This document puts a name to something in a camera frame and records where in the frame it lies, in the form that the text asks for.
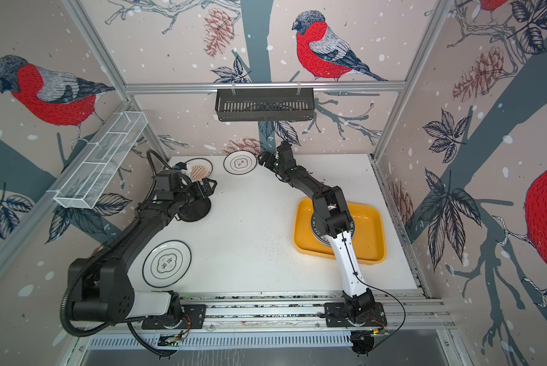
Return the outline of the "yellow plastic bin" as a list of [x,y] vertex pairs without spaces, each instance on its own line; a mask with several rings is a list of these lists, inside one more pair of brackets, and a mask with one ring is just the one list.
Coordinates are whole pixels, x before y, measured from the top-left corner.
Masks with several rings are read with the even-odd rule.
[[[353,247],[357,261],[364,265],[375,265],[387,257],[385,230],[382,216],[374,207],[364,204],[347,203],[353,218]],[[296,209],[293,229],[294,246],[299,253],[334,259],[328,241],[316,235],[313,229],[314,208],[311,199],[302,199]]]

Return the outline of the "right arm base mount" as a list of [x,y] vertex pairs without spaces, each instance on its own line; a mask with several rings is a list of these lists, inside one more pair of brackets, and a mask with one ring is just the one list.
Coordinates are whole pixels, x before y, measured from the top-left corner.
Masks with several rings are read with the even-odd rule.
[[352,303],[325,303],[323,318],[329,328],[379,327],[385,328],[387,320],[382,303],[355,307]]

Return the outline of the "orange sunburst plate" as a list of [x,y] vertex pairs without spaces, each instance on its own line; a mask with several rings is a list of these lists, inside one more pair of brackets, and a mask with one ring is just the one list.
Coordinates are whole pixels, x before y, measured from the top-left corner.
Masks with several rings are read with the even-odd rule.
[[205,158],[194,158],[186,161],[183,171],[192,181],[202,181],[212,175],[213,164]]

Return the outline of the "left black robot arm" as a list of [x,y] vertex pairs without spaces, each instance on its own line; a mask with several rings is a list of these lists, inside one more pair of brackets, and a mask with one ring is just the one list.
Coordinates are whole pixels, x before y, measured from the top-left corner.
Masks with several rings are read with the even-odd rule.
[[180,296],[174,291],[136,291],[129,270],[153,237],[171,221],[195,222],[212,207],[210,196],[217,181],[193,181],[186,163],[170,166],[153,149],[146,153],[152,184],[136,208],[134,220],[104,248],[69,266],[68,285],[59,308],[60,323],[74,337],[92,336],[109,326],[149,318],[165,318],[175,326],[185,318]]

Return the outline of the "white plate grey emblem back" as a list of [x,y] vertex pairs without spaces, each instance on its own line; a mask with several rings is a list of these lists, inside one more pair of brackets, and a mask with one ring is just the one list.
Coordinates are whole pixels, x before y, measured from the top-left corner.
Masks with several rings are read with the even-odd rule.
[[232,152],[225,158],[223,167],[231,175],[246,175],[258,165],[258,158],[248,151]]

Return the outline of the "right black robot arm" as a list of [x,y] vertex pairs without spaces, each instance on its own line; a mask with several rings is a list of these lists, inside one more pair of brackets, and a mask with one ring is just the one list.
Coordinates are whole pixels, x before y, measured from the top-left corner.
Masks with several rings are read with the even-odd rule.
[[314,178],[308,170],[296,163],[292,146],[282,142],[275,153],[263,152],[258,157],[261,166],[276,177],[300,190],[311,199],[314,209],[314,227],[331,244],[340,265],[346,318],[355,326],[370,320],[375,310],[375,297],[364,283],[350,233],[353,218],[343,191]]

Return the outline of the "dark green rim plate back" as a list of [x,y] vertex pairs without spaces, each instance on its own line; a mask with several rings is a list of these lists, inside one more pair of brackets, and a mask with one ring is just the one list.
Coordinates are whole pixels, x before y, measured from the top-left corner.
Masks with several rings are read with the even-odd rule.
[[327,247],[331,240],[352,237],[356,224],[351,216],[344,212],[331,212],[328,215],[314,212],[311,216],[311,231],[314,237]]

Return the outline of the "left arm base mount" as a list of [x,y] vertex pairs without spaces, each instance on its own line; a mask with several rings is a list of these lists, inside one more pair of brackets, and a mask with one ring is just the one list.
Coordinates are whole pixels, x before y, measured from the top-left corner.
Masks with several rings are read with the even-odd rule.
[[144,330],[202,329],[206,305],[181,305],[176,312],[170,310],[161,316],[146,317],[142,322]]

